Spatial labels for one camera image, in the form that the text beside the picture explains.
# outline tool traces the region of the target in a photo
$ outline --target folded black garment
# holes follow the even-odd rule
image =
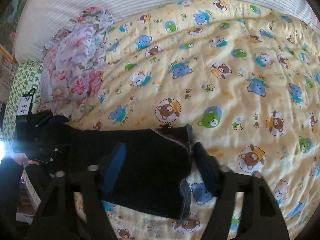
[[[102,199],[140,212],[182,221],[190,212],[192,127],[135,131],[77,130],[49,122],[37,133],[38,147],[53,157],[51,173],[83,171],[99,164],[109,172],[100,184]],[[123,161],[113,149],[122,145]],[[118,174],[114,179],[110,174]]]

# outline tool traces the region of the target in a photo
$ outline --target black sleeve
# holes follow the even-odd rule
[[[19,203],[19,185],[23,166],[5,157],[0,163],[0,209],[12,225],[16,221]]]

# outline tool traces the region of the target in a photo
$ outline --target person's finger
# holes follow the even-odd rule
[[[36,161],[33,161],[33,160],[28,160],[28,163],[29,163],[29,164],[36,164],[36,165],[39,165],[39,162],[36,162]]]

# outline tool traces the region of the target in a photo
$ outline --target bed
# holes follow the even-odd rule
[[[66,1],[71,0],[64,0],[62,6],[60,0],[46,0],[50,5],[40,8],[39,4],[45,3],[29,0],[17,29],[14,50],[18,62],[26,59],[41,60],[44,44],[72,15],[80,12],[79,6],[85,8],[99,5],[107,6],[111,10],[116,23],[112,25],[113,30],[108,32],[107,36],[109,44],[106,68],[102,76],[97,75],[101,78],[101,87],[99,86],[97,91],[90,90],[96,93],[95,96],[88,97],[83,104],[83,112],[76,116],[76,121],[70,125],[80,129],[119,130],[192,124],[197,140],[201,141],[208,153],[217,157],[220,163],[239,173],[250,174],[255,169],[262,172],[269,180],[271,190],[283,196],[279,198],[280,208],[286,218],[290,237],[294,239],[319,204],[319,143],[315,130],[317,128],[314,128],[317,127],[319,115],[316,93],[319,89],[316,71],[319,62],[315,56],[319,51],[317,36],[308,27],[313,24],[316,29],[317,20],[306,1],[278,0],[278,3],[274,3],[272,0],[177,0],[167,6],[159,5],[173,0],[136,0],[136,4],[121,0],[115,0],[114,4],[102,3],[101,0],[96,3],[92,3],[92,0],[81,0],[81,5],[75,0],[72,0],[73,3]],[[35,8],[35,3],[38,4],[38,10],[32,12],[31,8]],[[156,8],[146,10],[149,6]],[[52,18],[41,17],[44,13],[42,10],[50,12]],[[139,14],[126,19],[135,13]],[[288,33],[278,38],[279,23],[281,28],[287,28]],[[240,30],[240,34],[235,35],[231,31],[233,26]],[[42,35],[36,36],[35,32],[37,30],[39,33],[39,29]],[[303,34],[298,35],[296,31],[309,33],[311,38],[302,42]],[[146,41],[140,41],[139,37],[143,35]],[[268,48],[275,46],[272,42],[279,42],[279,51]],[[183,55],[176,57],[169,52],[173,49]],[[159,72],[161,64],[165,65],[165,70]],[[208,72],[206,77],[197,71],[199,66]],[[271,79],[265,75],[265,72],[270,71],[274,72],[272,74],[275,76]],[[291,82],[284,85],[287,79]],[[183,82],[183,85],[177,85],[178,82]],[[154,93],[163,95],[163,98],[158,98],[161,96],[155,96]],[[241,104],[237,100],[244,97],[253,97],[256,103],[249,100]],[[270,104],[271,101],[263,101],[268,98],[270,100],[270,97],[275,98],[272,107],[262,107],[267,102]],[[311,98],[315,102],[311,104],[312,109],[308,107],[309,103],[304,105],[305,102],[312,101]],[[194,105],[205,107],[200,111]],[[244,105],[250,106],[250,110],[245,111],[244,109],[248,108],[244,108]],[[287,105],[294,107],[294,110],[286,111],[284,106]],[[165,106],[173,110],[172,114],[166,116],[163,112]],[[242,114],[235,116],[231,109],[242,109]],[[188,118],[183,111],[188,111],[193,118]],[[214,121],[207,124],[208,118]],[[275,120],[275,125],[279,125],[277,129],[271,125]],[[246,130],[254,138],[254,143],[239,142],[248,140],[247,137],[239,135]],[[228,139],[217,138],[217,132]],[[274,142],[284,144],[281,143],[282,138],[287,138],[286,146],[279,145],[271,153],[268,147]],[[248,165],[245,158],[249,153],[255,154],[258,159],[255,165]],[[296,168],[292,168],[291,175],[299,168],[299,176],[290,176],[290,173],[279,170],[284,167],[289,169],[291,163],[296,165]],[[201,178],[196,167],[188,182],[191,189],[201,187]],[[201,216],[193,214],[192,219],[199,221],[199,226],[193,228],[192,232],[185,232],[181,228],[176,230],[174,221],[134,213],[111,203],[107,204],[106,210],[109,217],[114,219],[115,225],[120,224],[122,228],[129,229],[135,237],[147,239],[159,235],[158,237],[165,236],[167,239],[168,234],[171,234],[174,239],[185,236],[191,239],[193,236],[201,236],[202,228],[206,224],[206,213],[210,214],[214,206],[214,200],[199,204],[201,201],[194,195],[192,209],[194,208],[194,213],[201,213]],[[85,219],[80,195],[76,195],[76,204],[79,215]],[[236,232],[240,206],[241,195],[235,210],[234,225],[230,229],[230,238]],[[138,227],[126,220],[126,217],[132,216],[139,217],[135,221],[136,225],[139,221],[143,223]],[[155,230],[149,231],[148,224]]]

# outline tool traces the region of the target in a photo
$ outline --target bright light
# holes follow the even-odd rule
[[[2,141],[0,141],[0,163],[3,157],[4,157],[4,144]]]

